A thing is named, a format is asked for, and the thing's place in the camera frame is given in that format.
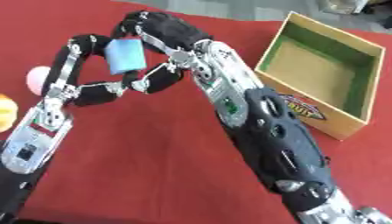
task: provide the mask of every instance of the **open cardboard box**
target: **open cardboard box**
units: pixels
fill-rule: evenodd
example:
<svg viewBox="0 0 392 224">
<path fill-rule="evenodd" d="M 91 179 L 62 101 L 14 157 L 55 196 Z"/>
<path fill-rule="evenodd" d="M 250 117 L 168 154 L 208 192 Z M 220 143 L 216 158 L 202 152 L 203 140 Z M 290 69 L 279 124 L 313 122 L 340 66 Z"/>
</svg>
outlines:
<svg viewBox="0 0 392 224">
<path fill-rule="evenodd" d="M 291 12 L 255 71 L 301 120 L 343 140 L 369 123 L 384 53 Z"/>
</svg>

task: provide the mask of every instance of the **box label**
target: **box label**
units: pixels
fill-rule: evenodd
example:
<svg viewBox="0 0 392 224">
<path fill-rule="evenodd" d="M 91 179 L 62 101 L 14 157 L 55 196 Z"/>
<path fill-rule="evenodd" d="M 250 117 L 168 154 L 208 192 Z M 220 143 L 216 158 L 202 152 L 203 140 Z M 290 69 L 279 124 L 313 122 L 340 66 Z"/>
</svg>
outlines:
<svg viewBox="0 0 392 224">
<path fill-rule="evenodd" d="M 314 105 L 311 105 L 311 100 L 305 97 L 294 96 L 292 94 L 281 94 L 280 95 L 289 106 L 299 116 L 307 118 L 313 118 L 317 120 L 326 120 L 326 117 L 321 111 Z"/>
</svg>

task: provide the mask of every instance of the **blue block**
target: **blue block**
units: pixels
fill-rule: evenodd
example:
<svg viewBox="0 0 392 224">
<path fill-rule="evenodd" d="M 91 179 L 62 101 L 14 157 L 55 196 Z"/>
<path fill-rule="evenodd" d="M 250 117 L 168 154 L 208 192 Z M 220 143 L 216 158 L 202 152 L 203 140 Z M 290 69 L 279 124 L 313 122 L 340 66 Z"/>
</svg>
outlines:
<svg viewBox="0 0 392 224">
<path fill-rule="evenodd" d="M 111 74 L 145 69 L 143 44 L 140 39 L 113 39 L 105 48 Z"/>
</svg>

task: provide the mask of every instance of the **orange ball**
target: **orange ball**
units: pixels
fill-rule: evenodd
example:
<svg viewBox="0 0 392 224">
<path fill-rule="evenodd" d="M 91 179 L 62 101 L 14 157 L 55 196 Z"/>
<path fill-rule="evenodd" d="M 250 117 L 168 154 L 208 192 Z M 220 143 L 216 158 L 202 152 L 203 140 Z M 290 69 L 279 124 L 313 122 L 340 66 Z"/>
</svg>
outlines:
<svg viewBox="0 0 392 224">
<path fill-rule="evenodd" d="M 0 94 L 0 132 L 10 129 L 18 117 L 18 105 L 4 94 Z"/>
</svg>

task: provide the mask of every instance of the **red table surface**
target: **red table surface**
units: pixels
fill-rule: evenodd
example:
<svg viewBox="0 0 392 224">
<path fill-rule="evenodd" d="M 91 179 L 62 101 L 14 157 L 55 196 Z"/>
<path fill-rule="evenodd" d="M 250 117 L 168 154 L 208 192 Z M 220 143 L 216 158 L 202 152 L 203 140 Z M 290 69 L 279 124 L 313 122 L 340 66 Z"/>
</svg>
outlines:
<svg viewBox="0 0 392 224">
<path fill-rule="evenodd" d="M 32 67 L 50 65 L 73 35 L 109 34 L 126 12 L 141 9 L 149 8 L 106 0 L 3 3 L 0 93 L 18 103 L 22 117 L 39 100 L 25 85 Z M 251 67 L 281 24 L 176 15 L 231 45 Z M 390 35 L 350 32 L 392 49 Z M 150 66 L 165 59 L 147 56 Z M 333 175 L 351 201 L 389 215 L 391 60 L 388 49 L 366 128 L 344 142 L 311 130 L 332 157 Z M 103 59 L 91 59 L 81 79 L 120 77 L 109 77 Z M 70 110 L 74 128 L 25 205 L 24 217 L 66 223 L 294 223 L 280 198 L 264 190 L 242 162 L 190 77 L 159 94 L 128 92 L 111 104 Z"/>
</svg>

